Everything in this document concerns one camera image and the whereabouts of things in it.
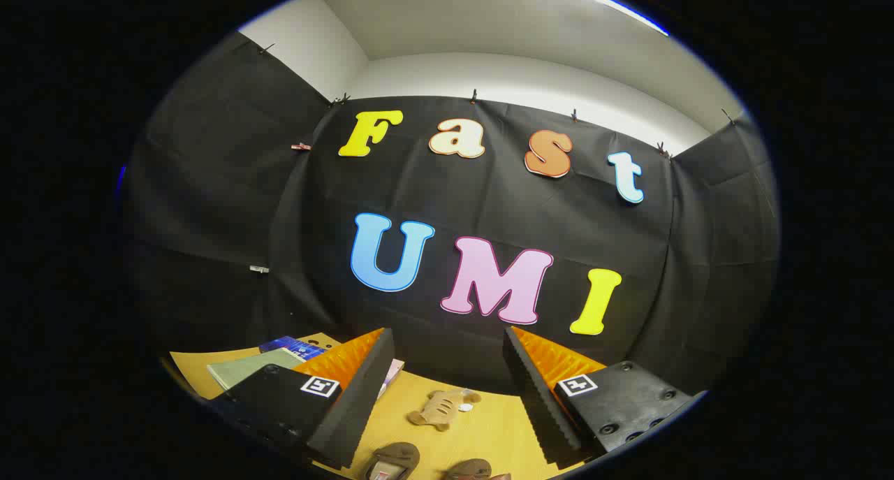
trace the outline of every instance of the green notebook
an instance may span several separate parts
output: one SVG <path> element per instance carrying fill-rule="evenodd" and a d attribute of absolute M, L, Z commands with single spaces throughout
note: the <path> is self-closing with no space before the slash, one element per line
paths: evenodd
<path fill-rule="evenodd" d="M 214 380 L 226 391 L 246 380 L 249 375 L 258 372 L 262 366 L 270 365 L 271 363 L 291 370 L 304 363 L 304 360 L 282 347 L 281 349 L 268 351 L 257 356 L 243 357 L 243 359 L 223 363 L 211 363 L 211 365 L 208 365 L 208 372 L 211 372 Z"/>

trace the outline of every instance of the black cloth backdrop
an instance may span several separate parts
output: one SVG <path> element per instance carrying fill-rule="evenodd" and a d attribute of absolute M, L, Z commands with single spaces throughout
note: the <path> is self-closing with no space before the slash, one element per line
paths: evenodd
<path fill-rule="evenodd" d="M 339 156 L 355 115 L 381 110 L 401 110 L 403 122 L 366 157 Z M 481 157 L 428 149 L 448 118 L 482 124 Z M 528 137 L 540 129 L 571 137 L 565 177 L 525 168 Z M 288 148 L 298 140 L 313 150 Z M 613 152 L 642 168 L 642 203 L 617 194 Z M 386 326 L 408 370 L 483 391 L 514 392 L 501 358 L 508 324 L 483 317 L 474 293 L 471 314 L 440 308 L 459 268 L 458 237 L 490 241 L 501 270 L 527 248 L 552 254 L 539 319 L 523 328 L 602 363 L 633 359 L 689 392 L 743 349 L 778 252 L 772 171 L 747 119 L 669 161 L 610 129 L 495 101 L 388 97 L 327 108 L 240 34 L 178 82 L 127 178 L 138 306 L 161 349 L 240 349 L 320 330 L 347 340 Z M 400 263 L 400 223 L 435 229 L 409 288 L 382 292 L 352 274 L 361 212 L 392 222 L 378 252 L 385 271 Z M 622 283 L 604 332 L 574 334 L 594 268 Z"/>
<path fill-rule="evenodd" d="M 179 79 L 124 175 L 135 311 L 162 350 L 214 351 L 279 333 L 266 307 L 269 231 L 297 145 L 327 101 L 239 32 Z M 284 325 L 293 331 L 300 325 Z"/>

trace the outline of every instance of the sandal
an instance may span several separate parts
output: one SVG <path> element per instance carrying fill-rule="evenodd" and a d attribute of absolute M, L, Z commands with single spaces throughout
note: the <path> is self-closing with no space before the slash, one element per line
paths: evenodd
<path fill-rule="evenodd" d="M 444 480 L 488 480 L 491 464 L 485 460 L 466 460 L 454 465 L 444 474 Z"/>
<path fill-rule="evenodd" d="M 406 480 L 419 464 L 419 449 L 406 442 L 395 442 L 376 449 L 362 480 Z"/>

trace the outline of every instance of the letter u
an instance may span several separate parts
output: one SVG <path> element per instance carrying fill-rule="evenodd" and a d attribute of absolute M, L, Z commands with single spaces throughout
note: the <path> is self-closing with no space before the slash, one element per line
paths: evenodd
<path fill-rule="evenodd" d="M 409 288 L 416 280 L 422 248 L 425 241 L 434 235 L 434 228 L 418 221 L 400 224 L 400 231 L 406 236 L 400 265 L 394 272 L 383 272 L 376 265 L 376 257 L 382 234 L 390 228 L 390 220 L 381 215 L 361 212 L 354 222 L 357 223 L 357 237 L 351 250 L 351 270 L 357 279 L 379 291 L 394 292 Z"/>

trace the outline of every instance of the white wall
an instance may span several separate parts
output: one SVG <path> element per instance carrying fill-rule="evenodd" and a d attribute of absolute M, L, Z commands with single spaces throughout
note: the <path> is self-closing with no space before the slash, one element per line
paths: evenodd
<path fill-rule="evenodd" d="M 676 155 L 709 136 L 680 111 L 623 83 L 527 57 L 500 54 L 417 54 L 370 61 L 346 91 L 352 99 L 454 96 L 501 101 L 571 116 L 628 134 L 649 145 L 664 142 Z"/>
<path fill-rule="evenodd" d="M 708 132 L 680 111 L 612 79 L 502 54 L 441 53 L 370 61 L 323 0 L 288 0 L 242 26 L 328 100 L 433 95 L 502 101 L 570 115 L 677 154 Z"/>
<path fill-rule="evenodd" d="M 323 0 L 288 0 L 239 30 L 329 101 L 342 97 L 369 59 Z"/>

